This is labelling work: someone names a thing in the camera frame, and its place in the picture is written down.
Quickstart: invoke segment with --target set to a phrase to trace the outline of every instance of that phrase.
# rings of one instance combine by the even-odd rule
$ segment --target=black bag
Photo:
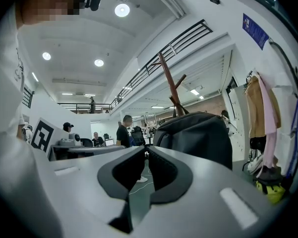
[[[167,121],[158,128],[153,145],[233,168],[233,149],[225,123],[213,114],[196,112]]]

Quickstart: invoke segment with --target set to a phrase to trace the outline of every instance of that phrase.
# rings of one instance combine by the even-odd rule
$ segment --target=computer monitor
[[[106,146],[114,145],[114,140],[113,139],[106,140],[105,144],[106,144]]]

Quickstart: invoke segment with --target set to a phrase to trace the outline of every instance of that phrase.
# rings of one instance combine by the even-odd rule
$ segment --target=blue poster
[[[269,39],[269,35],[246,14],[243,14],[242,28],[252,37],[261,50],[263,50],[263,46]]]

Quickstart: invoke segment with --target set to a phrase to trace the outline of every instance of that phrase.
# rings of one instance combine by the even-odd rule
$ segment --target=round ceiling light
[[[43,54],[42,54],[42,56],[43,56],[43,58],[45,59],[45,60],[50,60],[51,59],[51,55],[49,54],[49,53],[47,53],[47,52],[44,52]]]
[[[129,12],[130,8],[125,3],[121,3],[115,8],[115,14],[118,17],[126,17],[129,14]]]
[[[104,65],[104,61],[100,60],[100,59],[97,59],[95,60],[95,66],[97,67],[101,67]]]

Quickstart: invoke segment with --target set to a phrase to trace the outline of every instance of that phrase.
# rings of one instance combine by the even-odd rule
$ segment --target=black railing
[[[26,105],[28,108],[31,108],[32,98],[33,92],[30,92],[28,89],[24,87],[22,103]]]
[[[172,57],[176,56],[178,53],[186,49],[188,46],[192,45],[194,42],[198,41],[205,35],[212,32],[213,31],[206,25],[205,20],[202,19],[201,21],[192,25],[184,32],[182,32],[180,35],[178,35],[164,48],[162,48],[160,52],[162,52],[165,61],[168,61]],[[158,68],[161,67],[161,64],[156,64],[160,61],[157,54],[151,60],[149,60],[142,67],[142,69],[120,91],[120,93],[111,103],[112,108],[115,108],[123,100],[124,97],[131,93],[139,84],[141,84],[153,72],[155,72]]]
[[[60,106],[74,112],[75,114],[103,114],[110,113],[112,107],[110,104],[98,103],[58,103]]]

